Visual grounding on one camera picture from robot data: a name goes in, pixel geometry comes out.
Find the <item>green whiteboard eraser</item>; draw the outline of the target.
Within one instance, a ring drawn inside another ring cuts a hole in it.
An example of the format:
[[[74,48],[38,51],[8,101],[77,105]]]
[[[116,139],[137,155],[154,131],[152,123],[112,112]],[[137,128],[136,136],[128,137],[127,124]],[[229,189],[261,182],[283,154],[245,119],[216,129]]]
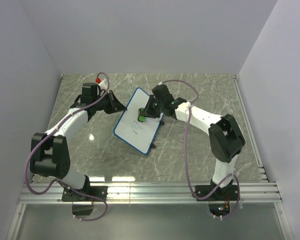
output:
[[[142,123],[146,121],[146,112],[145,112],[144,108],[138,109],[137,121],[142,122]]]

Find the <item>blue framed whiteboard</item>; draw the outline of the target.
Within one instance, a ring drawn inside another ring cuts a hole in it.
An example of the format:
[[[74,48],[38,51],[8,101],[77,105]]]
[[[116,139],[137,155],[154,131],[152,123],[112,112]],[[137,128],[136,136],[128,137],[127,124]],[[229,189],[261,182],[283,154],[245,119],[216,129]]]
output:
[[[164,115],[159,118],[146,118],[144,122],[138,121],[139,109],[144,108],[150,95],[142,88],[138,87],[127,103],[127,110],[122,113],[114,127],[113,134],[138,150],[143,155],[147,155],[155,147],[154,139],[161,125]]]

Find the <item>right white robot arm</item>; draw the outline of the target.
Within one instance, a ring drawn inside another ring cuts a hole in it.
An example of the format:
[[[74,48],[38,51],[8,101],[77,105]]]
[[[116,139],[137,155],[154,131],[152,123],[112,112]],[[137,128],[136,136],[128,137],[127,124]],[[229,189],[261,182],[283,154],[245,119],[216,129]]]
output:
[[[194,101],[174,98],[167,85],[152,89],[145,107],[138,110],[137,120],[158,119],[162,114],[186,123],[186,130],[194,126],[209,137],[210,149],[216,158],[210,193],[216,200],[228,195],[233,183],[235,163],[246,144],[241,128],[231,114],[224,116],[210,113],[193,105]]]

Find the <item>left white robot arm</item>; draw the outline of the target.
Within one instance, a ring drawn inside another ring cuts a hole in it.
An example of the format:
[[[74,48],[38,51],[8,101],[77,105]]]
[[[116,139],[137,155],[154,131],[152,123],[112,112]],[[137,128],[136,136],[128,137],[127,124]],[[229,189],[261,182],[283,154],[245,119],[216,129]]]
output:
[[[33,135],[26,166],[32,174],[50,177],[70,189],[79,201],[88,200],[89,177],[72,168],[68,142],[96,112],[110,115],[126,109],[110,90],[110,80],[97,78],[95,83],[84,83],[66,115],[51,129]]]

